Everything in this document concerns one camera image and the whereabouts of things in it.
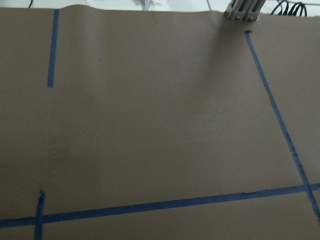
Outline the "aluminium frame post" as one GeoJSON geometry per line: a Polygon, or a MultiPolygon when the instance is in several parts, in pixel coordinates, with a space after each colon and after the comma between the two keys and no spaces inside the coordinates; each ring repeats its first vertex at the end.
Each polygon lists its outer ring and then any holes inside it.
{"type": "Polygon", "coordinates": [[[266,0],[232,0],[224,14],[231,21],[256,21],[266,0]]]}

